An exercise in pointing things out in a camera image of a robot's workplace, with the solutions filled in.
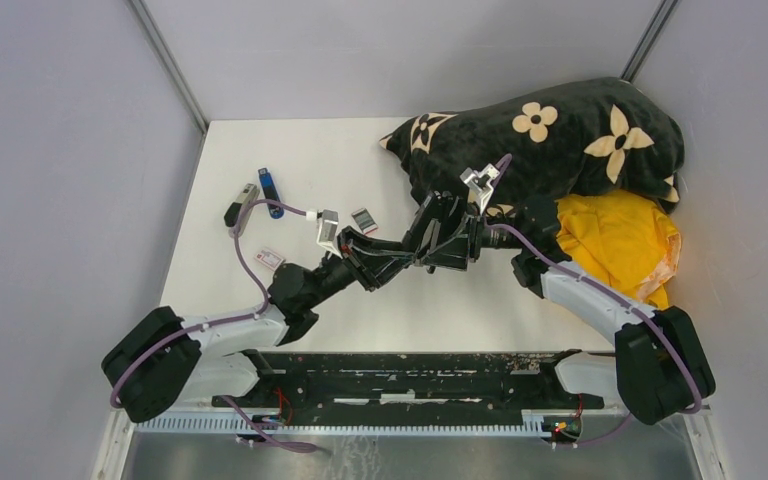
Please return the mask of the blue stapler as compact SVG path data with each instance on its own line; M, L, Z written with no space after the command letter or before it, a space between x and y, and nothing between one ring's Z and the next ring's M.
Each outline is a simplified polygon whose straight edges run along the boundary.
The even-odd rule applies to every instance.
M258 179L264 197L270 201L268 204L270 217L272 219L282 218L284 216L285 210L271 172L267 168L260 168L258 170Z

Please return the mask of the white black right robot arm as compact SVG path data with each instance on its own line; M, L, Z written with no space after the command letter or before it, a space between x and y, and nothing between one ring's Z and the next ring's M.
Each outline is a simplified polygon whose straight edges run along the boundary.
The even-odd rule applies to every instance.
M471 201L432 191L418 202L405 239L425 266L454 249L458 265L484 248L520 248L512 260L519 284L557 304L608 340L610 354L568 350L548 364L537 382L540 400L562 408L577 394L619 402L646 425L676 414L695 414L716 383L690 316L658 309L588 275L556 240L558 203L533 197L510 215L480 212Z

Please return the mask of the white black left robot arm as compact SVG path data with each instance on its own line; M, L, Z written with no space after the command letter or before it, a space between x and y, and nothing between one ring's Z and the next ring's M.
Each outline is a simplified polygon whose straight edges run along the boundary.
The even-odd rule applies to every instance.
M180 316L159 306L103 358L109 402L134 423L154 419L183 400L228 395L251 406L267 404L274 379L256 369L248 350L297 341L319 317L315 308L353 283L372 292L420 260L423 236L410 229L398 241L347 227L332 251L309 269L285 263L265 287L264 300L236 312Z

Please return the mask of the beige stapler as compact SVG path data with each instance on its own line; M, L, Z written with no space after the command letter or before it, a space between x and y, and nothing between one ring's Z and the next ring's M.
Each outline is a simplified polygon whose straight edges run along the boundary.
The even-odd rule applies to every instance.
M245 230L251 214L247 208L259 199L259 195L260 187L247 183L226 209L223 221L231 238L239 238Z

